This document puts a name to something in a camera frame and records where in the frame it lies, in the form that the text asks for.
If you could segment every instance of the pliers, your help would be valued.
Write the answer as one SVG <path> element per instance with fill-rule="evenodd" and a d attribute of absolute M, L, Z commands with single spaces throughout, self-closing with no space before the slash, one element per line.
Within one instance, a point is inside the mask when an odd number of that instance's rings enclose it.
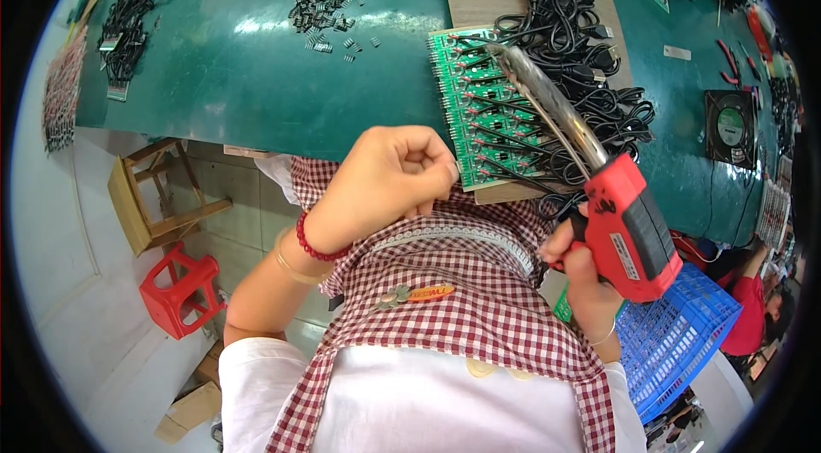
<path fill-rule="evenodd" d="M 741 40 L 738 40 L 738 44 L 741 46 L 741 50 L 744 51 L 744 56 L 747 57 L 747 64 L 750 65 L 750 69 L 753 71 L 753 76 L 756 80 L 761 81 L 761 72 L 759 72 L 759 69 L 755 67 L 755 62 L 750 56 L 750 53 L 748 53 L 747 49 L 744 48 L 744 44 Z"/>
<path fill-rule="evenodd" d="M 741 76 L 738 73 L 738 66 L 735 61 L 734 52 L 724 44 L 724 41 L 722 41 L 721 38 L 718 38 L 716 41 L 718 42 L 718 46 L 724 51 L 724 56 L 726 56 L 727 62 L 730 63 L 732 74 L 735 76 L 729 77 L 726 72 L 722 71 L 721 77 L 723 77 L 727 83 L 735 85 L 737 88 L 741 89 Z"/>

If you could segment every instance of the checkered apron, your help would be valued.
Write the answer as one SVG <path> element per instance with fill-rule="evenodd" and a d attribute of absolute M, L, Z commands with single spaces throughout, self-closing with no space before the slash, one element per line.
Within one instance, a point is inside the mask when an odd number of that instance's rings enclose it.
<path fill-rule="evenodd" d="M 304 208 L 319 200 L 338 166 L 293 158 L 293 186 Z M 334 358 L 353 345 L 426 348 L 569 382 L 585 450 L 615 450 L 601 360 L 533 289 L 539 276 L 534 252 L 549 230 L 532 202 L 477 206 L 471 196 L 454 187 L 431 217 L 396 222 L 355 243 L 337 263 L 320 290 L 343 294 L 345 306 L 297 383 L 267 451 L 310 449 Z M 456 290 L 439 300 L 374 310 L 380 296 L 400 284 Z"/>

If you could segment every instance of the blue basket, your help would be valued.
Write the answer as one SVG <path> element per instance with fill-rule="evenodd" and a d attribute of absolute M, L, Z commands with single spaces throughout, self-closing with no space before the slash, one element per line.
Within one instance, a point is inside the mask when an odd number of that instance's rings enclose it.
<path fill-rule="evenodd" d="M 668 407 L 724 342 L 741 305 L 691 263 L 662 298 L 616 321 L 627 388 L 642 424 Z"/>

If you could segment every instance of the screwdriver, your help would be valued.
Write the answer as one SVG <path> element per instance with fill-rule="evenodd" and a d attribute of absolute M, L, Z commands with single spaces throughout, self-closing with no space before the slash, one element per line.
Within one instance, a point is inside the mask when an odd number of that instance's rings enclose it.
<path fill-rule="evenodd" d="M 487 50 L 585 177 L 590 217 L 570 216 L 575 235 L 570 249 L 589 248 L 601 277 L 623 298 L 634 302 L 660 298 L 682 270 L 682 259 L 639 168 L 626 153 L 608 158 L 564 94 L 524 51 L 499 44 L 488 44 Z M 549 266 L 564 269 L 561 259 Z"/>
<path fill-rule="evenodd" d="M 759 72 L 759 69 L 755 67 L 755 62 L 753 61 L 753 58 L 750 56 L 750 53 L 748 53 L 747 49 L 744 48 L 744 44 L 741 42 L 741 40 L 738 40 L 738 44 L 741 46 L 741 50 L 744 51 L 744 56 L 747 57 L 747 64 L 750 65 L 750 69 L 753 70 L 753 77 L 756 80 L 761 80 L 761 72 Z"/>

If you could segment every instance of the orange label patch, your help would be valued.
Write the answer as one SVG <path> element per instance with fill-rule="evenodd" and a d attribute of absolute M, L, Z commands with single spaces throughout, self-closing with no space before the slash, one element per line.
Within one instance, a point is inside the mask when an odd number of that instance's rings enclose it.
<path fill-rule="evenodd" d="M 425 300 L 436 300 L 436 298 L 443 298 L 456 289 L 452 285 L 434 285 L 433 287 L 423 287 L 415 289 L 410 292 L 408 296 L 409 302 L 422 302 Z"/>

